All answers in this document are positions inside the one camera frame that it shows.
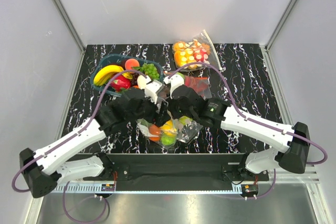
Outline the fake yellow lemon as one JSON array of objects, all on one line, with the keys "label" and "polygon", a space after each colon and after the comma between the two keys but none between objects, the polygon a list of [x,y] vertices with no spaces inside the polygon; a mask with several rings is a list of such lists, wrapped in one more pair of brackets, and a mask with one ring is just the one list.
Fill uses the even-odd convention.
[{"label": "fake yellow lemon", "polygon": [[162,125],[160,129],[163,132],[163,134],[168,135],[168,136],[174,136],[177,134],[177,130],[174,127],[172,120],[165,122],[165,124]]}]

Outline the fake peach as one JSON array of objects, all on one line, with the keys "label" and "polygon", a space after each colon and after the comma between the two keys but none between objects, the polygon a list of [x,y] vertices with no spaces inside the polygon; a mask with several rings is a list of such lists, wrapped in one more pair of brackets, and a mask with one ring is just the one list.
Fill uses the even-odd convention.
[{"label": "fake peach", "polygon": [[138,68],[140,66],[140,63],[136,59],[130,58],[125,61],[124,66],[125,70],[133,70]]}]

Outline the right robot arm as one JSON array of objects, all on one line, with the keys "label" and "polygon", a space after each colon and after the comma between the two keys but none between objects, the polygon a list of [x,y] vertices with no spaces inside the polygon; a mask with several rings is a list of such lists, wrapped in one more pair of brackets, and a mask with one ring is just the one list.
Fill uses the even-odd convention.
[{"label": "right robot arm", "polygon": [[310,136],[304,123],[288,125],[259,118],[224,100],[204,99],[185,85],[171,89],[168,103],[174,119],[186,116],[203,127],[237,132],[270,146],[267,150],[243,155],[234,173],[244,180],[278,167],[294,174],[303,174],[306,170]]}]

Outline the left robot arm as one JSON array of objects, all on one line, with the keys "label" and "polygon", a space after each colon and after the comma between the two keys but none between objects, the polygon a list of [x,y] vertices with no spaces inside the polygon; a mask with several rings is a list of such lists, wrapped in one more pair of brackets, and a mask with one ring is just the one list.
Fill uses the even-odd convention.
[{"label": "left robot arm", "polygon": [[91,117],[59,140],[36,151],[26,148],[19,154],[20,170],[34,198],[46,196],[59,184],[86,177],[103,180],[113,175],[105,154],[71,161],[81,150],[118,131],[130,121],[145,119],[162,126],[169,120],[159,93],[163,86],[152,82],[143,89],[131,88],[107,105],[98,106]]}]

